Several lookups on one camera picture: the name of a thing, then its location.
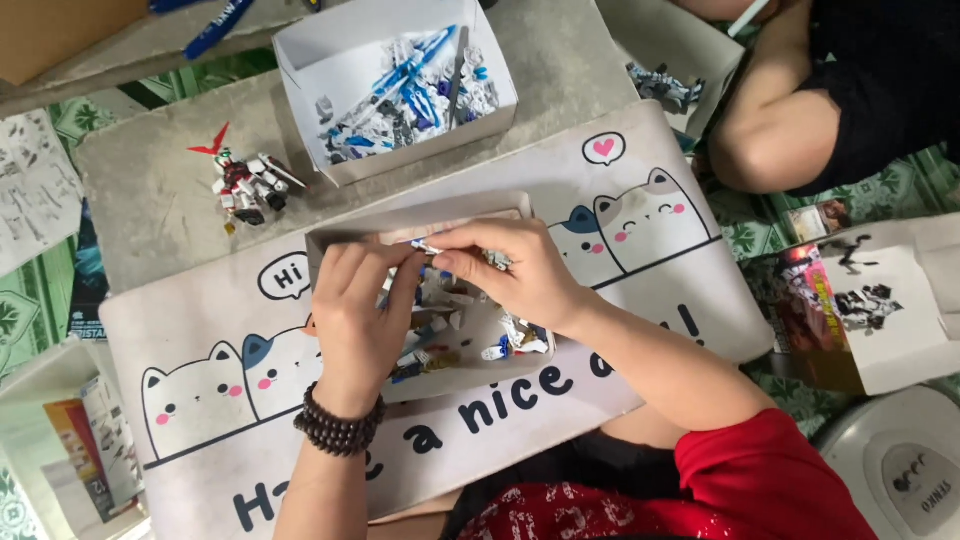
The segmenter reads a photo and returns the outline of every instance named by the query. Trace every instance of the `person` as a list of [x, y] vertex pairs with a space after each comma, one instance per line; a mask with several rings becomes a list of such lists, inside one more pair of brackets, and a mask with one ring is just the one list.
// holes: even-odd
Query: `person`
[[[673, 0], [735, 20], [753, 0]], [[718, 180], [810, 196], [946, 142], [960, 162], [960, 3], [772, 0], [708, 141]]]
[[[638, 412], [685, 433], [673, 439], [673, 475], [632, 469], [643, 449], [595, 433], [467, 486], [452, 512], [426, 527], [408, 527], [416, 519], [368, 527], [364, 452], [338, 456], [305, 440], [275, 539], [876, 538], [843, 481], [766, 394], [708, 349], [576, 283], [542, 221], [477, 219], [426, 241], [444, 250], [435, 267], [515, 316], [589, 346], [643, 396]], [[478, 248], [513, 263], [497, 270]], [[313, 297], [324, 374], [307, 396], [311, 405], [345, 420], [378, 406], [423, 263], [406, 244], [328, 249]], [[377, 309], [393, 267], [390, 297]], [[634, 453], [628, 466], [599, 458], [623, 454], [623, 445]]]

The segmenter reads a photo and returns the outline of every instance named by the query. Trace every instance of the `white container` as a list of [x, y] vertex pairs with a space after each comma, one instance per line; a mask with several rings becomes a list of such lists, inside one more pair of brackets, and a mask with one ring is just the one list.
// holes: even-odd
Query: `white container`
[[[412, 32], [439, 32], [450, 25], [469, 27], [469, 44], [482, 50], [499, 98], [497, 110], [412, 146], [331, 164], [319, 139], [321, 131], [330, 126], [321, 128], [317, 101], [326, 96], [333, 105], [333, 117], [342, 117], [369, 96], [373, 83], [383, 75], [381, 41]], [[456, 37], [444, 47], [455, 52]], [[476, 0], [353, 0], [306, 17], [278, 33], [274, 49], [297, 129], [314, 169], [337, 186], [503, 133], [514, 124], [514, 82], [490, 22]]]
[[[86, 499], [70, 498], [73, 507], [61, 508], [57, 493], [44, 476], [69, 456], [54, 431], [43, 404], [77, 398], [80, 389], [99, 374], [116, 384], [113, 359], [106, 343], [82, 341], [74, 336], [34, 358], [4, 380], [0, 389], [0, 454], [5, 457], [14, 479], [23, 490], [27, 504], [39, 519], [37, 524], [51, 540], [109, 540], [120, 538], [147, 519], [145, 509], [131, 508], [107, 524], [83, 530], [76, 524], [76, 507], [88, 505], [93, 520], [99, 522], [93, 502], [75, 485], [70, 493], [83, 493]], [[83, 489], [79, 480], [76, 482]]]
[[[311, 283], [316, 283], [320, 263], [326, 247], [334, 241], [360, 239], [371, 233], [385, 233], [409, 229], [411, 227], [431, 225], [445, 221], [490, 214], [501, 210], [517, 209], [524, 218], [534, 217], [530, 206], [530, 196], [523, 191], [487, 191], [463, 197], [434, 201], [406, 209], [396, 209], [383, 213], [350, 219], [311, 231], [306, 236], [307, 259], [310, 264]], [[471, 339], [469, 346], [462, 349], [463, 360], [454, 367], [426, 373], [396, 384], [387, 380], [380, 392], [387, 403], [407, 402], [423, 398], [432, 398], [494, 384], [502, 380], [530, 375], [550, 363], [557, 344], [553, 332], [547, 331], [546, 353], [528, 353], [521, 356], [508, 356], [501, 360], [485, 361], [480, 352], [496, 345], [503, 335], [497, 309], [493, 301], [474, 302], [465, 307], [464, 327], [452, 334], [445, 331], [439, 343], [453, 348], [464, 340]]]
[[596, 0], [624, 63], [667, 73], [681, 83], [706, 81], [700, 102], [687, 114], [666, 113], [670, 127], [695, 139], [704, 129], [740, 65], [744, 49], [692, 13], [666, 0]]

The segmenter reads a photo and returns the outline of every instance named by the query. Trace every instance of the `cat illustration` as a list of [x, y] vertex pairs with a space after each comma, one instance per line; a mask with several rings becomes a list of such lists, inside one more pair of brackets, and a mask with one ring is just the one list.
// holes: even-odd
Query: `cat illustration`
[[[610, 210], [604, 217], [612, 219], [612, 215]], [[604, 244], [600, 223], [587, 207], [573, 209], [569, 219], [551, 225], [547, 230], [564, 256], [567, 270], [579, 284], [593, 287], [623, 275], [623, 270]]]
[[143, 414], [157, 459], [256, 422], [240, 355], [226, 341], [209, 358], [164, 373], [143, 372]]
[[647, 184], [593, 201], [607, 247], [627, 274], [710, 240], [707, 224], [684, 189], [663, 169]]
[[270, 339], [248, 335], [243, 342], [243, 366], [253, 410], [260, 421], [303, 405], [303, 392], [324, 371], [313, 315], [306, 325]]

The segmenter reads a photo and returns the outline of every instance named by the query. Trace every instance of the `heart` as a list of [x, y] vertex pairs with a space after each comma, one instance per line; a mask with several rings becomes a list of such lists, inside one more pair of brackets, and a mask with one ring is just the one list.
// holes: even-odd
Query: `heart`
[[603, 144], [599, 140], [593, 143], [593, 151], [604, 158], [610, 155], [610, 150], [613, 150], [613, 139], [611, 138], [603, 141]]

